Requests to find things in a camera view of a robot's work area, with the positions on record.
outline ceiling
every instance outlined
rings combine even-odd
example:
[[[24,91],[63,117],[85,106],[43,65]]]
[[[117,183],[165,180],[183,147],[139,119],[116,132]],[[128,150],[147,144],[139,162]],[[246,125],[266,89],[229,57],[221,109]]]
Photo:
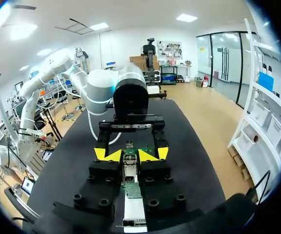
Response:
[[[129,27],[168,27],[198,32],[210,27],[252,20],[244,0],[18,0],[15,4],[36,10],[13,9],[0,28],[0,82],[8,82],[26,71],[22,66],[38,63],[37,53],[46,48],[58,50],[73,41],[90,36],[56,29],[74,24],[73,18],[86,26],[106,22],[107,30]],[[185,13],[198,17],[192,23],[175,20]],[[11,24],[31,23],[37,30],[27,39],[10,40]]]

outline glass door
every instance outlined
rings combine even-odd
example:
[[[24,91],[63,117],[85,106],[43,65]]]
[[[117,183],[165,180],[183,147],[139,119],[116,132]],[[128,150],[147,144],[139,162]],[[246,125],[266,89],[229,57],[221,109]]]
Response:
[[[239,33],[220,33],[211,37],[213,44],[212,88],[236,102],[242,66],[240,35]]]
[[[208,82],[211,79],[211,68],[212,68],[212,58],[211,58],[211,45],[210,37],[202,36],[197,38],[198,45],[198,77],[204,79],[204,76],[208,77]]]

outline blue box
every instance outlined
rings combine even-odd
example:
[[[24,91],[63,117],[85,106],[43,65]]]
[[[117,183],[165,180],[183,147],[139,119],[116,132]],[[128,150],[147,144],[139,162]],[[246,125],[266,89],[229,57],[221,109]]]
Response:
[[[271,76],[263,73],[263,72],[259,72],[259,79],[258,79],[258,84],[260,84],[262,87],[266,88],[269,91],[273,91],[273,83],[274,80]]]

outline wooden floor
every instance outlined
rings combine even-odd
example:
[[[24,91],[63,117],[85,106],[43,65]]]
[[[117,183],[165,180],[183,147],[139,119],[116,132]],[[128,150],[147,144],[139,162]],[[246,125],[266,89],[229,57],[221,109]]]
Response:
[[[253,183],[251,180],[243,179],[241,169],[231,158],[226,147],[236,130],[243,110],[211,88],[196,87],[195,82],[162,86],[163,90],[167,90],[168,98],[175,100],[200,138],[215,168],[226,198],[235,193],[246,193]],[[77,119],[81,114],[80,111],[75,111],[77,105],[77,100],[69,97],[69,104],[66,105],[66,108],[69,113],[75,114],[73,119]],[[59,106],[54,118],[61,120],[64,115],[64,109]],[[74,121],[57,121],[56,125],[64,136],[73,123]],[[51,128],[46,126],[43,130],[50,132]],[[11,177],[6,176],[5,179],[10,185],[15,184]],[[20,217],[21,215],[4,195],[3,190],[6,187],[4,183],[0,184],[0,202],[11,217]]]

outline camera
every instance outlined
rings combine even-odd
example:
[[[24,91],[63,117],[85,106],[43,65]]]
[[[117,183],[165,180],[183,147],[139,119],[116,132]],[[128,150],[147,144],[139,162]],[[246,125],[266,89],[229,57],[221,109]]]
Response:
[[[149,42],[148,45],[144,45],[144,54],[148,56],[149,51],[152,51],[153,55],[155,55],[155,46],[152,45],[152,42],[154,42],[154,38],[147,39]]]

